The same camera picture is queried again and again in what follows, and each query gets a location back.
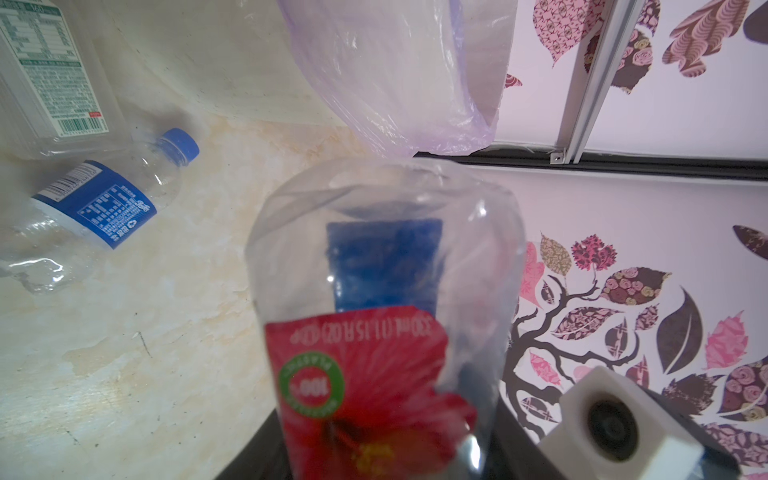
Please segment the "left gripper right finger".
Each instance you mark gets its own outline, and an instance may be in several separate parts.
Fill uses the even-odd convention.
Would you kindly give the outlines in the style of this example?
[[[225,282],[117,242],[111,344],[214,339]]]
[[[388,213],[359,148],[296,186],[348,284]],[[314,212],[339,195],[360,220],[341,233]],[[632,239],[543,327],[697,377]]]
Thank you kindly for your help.
[[[496,480],[564,480],[500,400],[485,462],[485,478]]]

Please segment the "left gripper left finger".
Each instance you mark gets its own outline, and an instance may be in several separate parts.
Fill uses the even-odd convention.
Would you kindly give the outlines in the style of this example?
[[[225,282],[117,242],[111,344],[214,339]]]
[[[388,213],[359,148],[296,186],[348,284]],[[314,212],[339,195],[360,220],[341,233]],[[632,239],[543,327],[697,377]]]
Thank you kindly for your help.
[[[216,480],[288,480],[288,454],[276,410]]]

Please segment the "Fiji red flower bottle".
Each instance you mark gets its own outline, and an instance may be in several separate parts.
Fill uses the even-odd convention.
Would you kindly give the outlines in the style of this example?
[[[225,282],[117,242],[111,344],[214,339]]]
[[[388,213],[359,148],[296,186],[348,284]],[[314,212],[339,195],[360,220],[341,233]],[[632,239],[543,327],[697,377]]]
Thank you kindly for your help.
[[[296,479],[477,479],[526,236],[446,160],[339,159],[265,201],[245,260]]]

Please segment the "blue label blue cap bottle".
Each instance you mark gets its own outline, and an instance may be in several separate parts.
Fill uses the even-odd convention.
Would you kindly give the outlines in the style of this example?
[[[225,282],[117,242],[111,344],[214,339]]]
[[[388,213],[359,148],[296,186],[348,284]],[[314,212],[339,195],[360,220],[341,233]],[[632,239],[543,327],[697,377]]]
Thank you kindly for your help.
[[[182,168],[199,154],[193,137],[173,128],[80,162],[2,215],[2,276],[35,294],[84,280],[173,202]]]

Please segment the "green label clear bottle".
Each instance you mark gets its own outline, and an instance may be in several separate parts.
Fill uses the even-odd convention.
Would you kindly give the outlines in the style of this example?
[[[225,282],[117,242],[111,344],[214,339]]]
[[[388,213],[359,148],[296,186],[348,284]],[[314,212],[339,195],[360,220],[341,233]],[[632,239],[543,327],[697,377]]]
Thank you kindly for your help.
[[[1,144],[26,160],[112,152],[131,136],[71,1],[1,3]]]

